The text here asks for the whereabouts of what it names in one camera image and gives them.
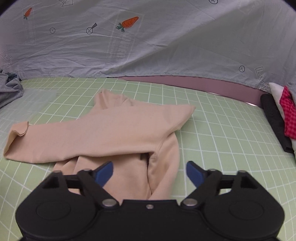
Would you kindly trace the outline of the beige long sleeve garment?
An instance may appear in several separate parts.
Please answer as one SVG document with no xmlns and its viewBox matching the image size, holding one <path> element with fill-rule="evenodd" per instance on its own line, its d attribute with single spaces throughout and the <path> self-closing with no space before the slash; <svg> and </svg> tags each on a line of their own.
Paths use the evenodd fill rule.
<svg viewBox="0 0 296 241">
<path fill-rule="evenodd" d="M 3 155 L 32 164 L 54 163 L 73 175 L 113 163 L 104 189 L 118 201 L 169 199 L 180 165 L 175 132 L 192 116 L 189 104 L 157 105 L 101 90 L 77 120 L 14 124 Z"/>
</svg>

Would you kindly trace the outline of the green grid cutting mat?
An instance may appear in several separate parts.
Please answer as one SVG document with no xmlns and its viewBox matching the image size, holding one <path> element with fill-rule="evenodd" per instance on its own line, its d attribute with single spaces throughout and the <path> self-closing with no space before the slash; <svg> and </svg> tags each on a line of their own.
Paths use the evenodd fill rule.
<svg viewBox="0 0 296 241">
<path fill-rule="evenodd" d="M 93 107 L 101 89 L 155 104 L 192 104 L 195 111 L 176 133 L 180 165 L 171 199 L 194 190 L 185 164 L 224 174 L 250 173 L 282 205 L 280 240 L 295 240 L 295 158 L 286 153 L 261 108 L 234 99 L 163 84 L 113 78 L 40 78 L 22 82 L 21 98 L 1 108 L 1 144 L 14 123 L 55 123 L 80 118 Z"/>
</svg>

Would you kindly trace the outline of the folded black garment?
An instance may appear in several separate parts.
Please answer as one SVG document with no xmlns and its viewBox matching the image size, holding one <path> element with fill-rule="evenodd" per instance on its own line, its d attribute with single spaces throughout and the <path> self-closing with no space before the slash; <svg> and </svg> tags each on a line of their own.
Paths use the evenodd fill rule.
<svg viewBox="0 0 296 241">
<path fill-rule="evenodd" d="M 294 154 L 292 141 L 284 134 L 284 120 L 278 110 L 273 96 L 269 93 L 260 97 L 261 107 L 281 147 L 287 153 Z"/>
</svg>

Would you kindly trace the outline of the folded white garment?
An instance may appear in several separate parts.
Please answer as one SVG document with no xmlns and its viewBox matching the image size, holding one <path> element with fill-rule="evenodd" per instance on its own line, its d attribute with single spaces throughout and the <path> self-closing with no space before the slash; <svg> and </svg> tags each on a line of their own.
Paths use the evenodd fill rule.
<svg viewBox="0 0 296 241">
<path fill-rule="evenodd" d="M 288 82 L 285 86 L 288 87 L 290 93 L 292 94 L 293 101 L 295 103 L 295 83 Z M 281 98 L 284 86 L 281 86 L 279 84 L 270 82 L 269 83 L 269 88 L 270 88 L 270 92 L 271 92 L 271 94 L 272 94 L 272 96 L 273 96 L 273 98 L 274 98 L 274 100 L 276 102 L 278 110 L 280 111 L 280 114 L 281 114 L 283 120 L 285 120 L 283 109 L 282 109 L 282 107 L 280 105 L 280 98 Z M 294 156 L 295 156 L 295 140 L 291 139 L 291 138 L 289 138 L 289 139 L 292 141 L 292 148 L 294 150 Z"/>
</svg>

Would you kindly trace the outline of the crumpled grey blue garment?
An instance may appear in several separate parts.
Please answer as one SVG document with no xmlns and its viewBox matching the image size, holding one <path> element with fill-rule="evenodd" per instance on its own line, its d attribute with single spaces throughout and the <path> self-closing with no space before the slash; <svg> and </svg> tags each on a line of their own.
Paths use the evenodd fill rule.
<svg viewBox="0 0 296 241">
<path fill-rule="evenodd" d="M 0 73 L 0 108 L 23 96 L 21 79 L 15 73 Z"/>
</svg>

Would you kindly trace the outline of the grey carrot print sheet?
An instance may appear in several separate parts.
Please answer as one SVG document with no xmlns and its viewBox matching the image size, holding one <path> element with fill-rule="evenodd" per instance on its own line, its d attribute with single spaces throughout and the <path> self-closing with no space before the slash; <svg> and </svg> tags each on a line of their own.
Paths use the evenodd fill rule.
<svg viewBox="0 0 296 241">
<path fill-rule="evenodd" d="M 37 77 L 194 76 L 258 89 L 295 80 L 284 1 L 17 1 L 1 68 Z"/>
</svg>

